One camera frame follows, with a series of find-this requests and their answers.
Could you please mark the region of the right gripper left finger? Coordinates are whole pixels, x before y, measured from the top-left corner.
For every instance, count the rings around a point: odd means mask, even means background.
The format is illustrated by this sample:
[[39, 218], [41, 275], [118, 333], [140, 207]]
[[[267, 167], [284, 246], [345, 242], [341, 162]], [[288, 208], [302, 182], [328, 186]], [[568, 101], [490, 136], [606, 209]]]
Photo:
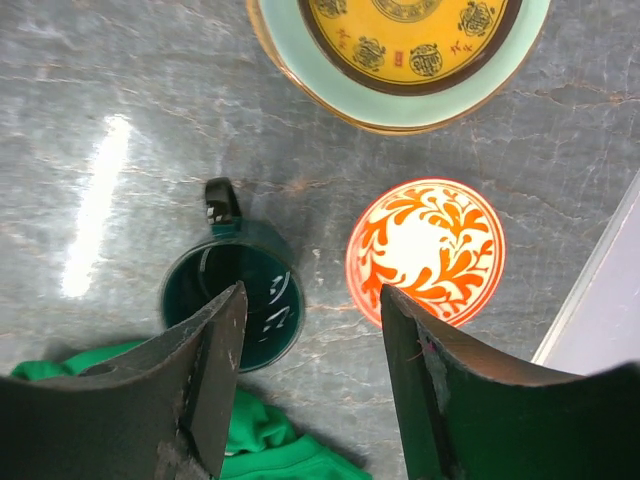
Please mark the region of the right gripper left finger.
[[79, 375], [3, 378], [2, 477], [217, 477], [247, 307], [237, 283], [187, 320]]

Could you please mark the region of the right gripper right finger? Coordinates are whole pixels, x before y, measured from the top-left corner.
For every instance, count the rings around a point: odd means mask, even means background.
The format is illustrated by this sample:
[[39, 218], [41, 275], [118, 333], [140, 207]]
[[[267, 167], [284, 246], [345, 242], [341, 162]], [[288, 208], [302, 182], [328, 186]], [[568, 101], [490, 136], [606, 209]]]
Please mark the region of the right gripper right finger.
[[539, 366], [380, 294], [406, 471], [412, 479], [635, 479], [639, 366], [589, 376]]

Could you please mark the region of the white red patterned bowl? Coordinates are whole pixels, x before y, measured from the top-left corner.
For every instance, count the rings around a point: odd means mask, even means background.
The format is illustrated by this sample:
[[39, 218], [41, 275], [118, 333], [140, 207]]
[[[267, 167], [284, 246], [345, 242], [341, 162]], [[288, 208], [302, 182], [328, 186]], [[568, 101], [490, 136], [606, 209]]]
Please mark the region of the white red patterned bowl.
[[507, 248], [501, 221], [471, 187], [428, 177], [395, 186], [360, 216], [349, 238], [346, 283], [354, 304], [380, 326], [383, 286], [461, 327], [489, 302]]

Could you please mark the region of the dark green glass cup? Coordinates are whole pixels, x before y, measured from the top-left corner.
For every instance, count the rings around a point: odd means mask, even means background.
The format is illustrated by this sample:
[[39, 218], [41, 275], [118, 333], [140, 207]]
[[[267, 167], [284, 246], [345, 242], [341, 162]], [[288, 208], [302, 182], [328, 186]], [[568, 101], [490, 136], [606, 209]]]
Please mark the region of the dark green glass cup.
[[270, 225], [245, 218], [229, 179], [205, 184], [209, 236], [181, 255], [160, 293], [166, 327], [186, 320], [228, 287], [241, 282], [248, 299], [242, 373], [269, 366], [299, 338], [305, 298], [287, 242]]

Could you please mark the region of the yellow patterned plate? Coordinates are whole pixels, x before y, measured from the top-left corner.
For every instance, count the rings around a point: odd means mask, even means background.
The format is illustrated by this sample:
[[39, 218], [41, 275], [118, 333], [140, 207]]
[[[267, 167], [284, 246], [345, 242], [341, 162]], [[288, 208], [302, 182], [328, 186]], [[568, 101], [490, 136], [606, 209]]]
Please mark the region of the yellow patterned plate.
[[356, 83], [391, 95], [443, 91], [498, 51], [519, 0], [301, 0], [319, 50]]

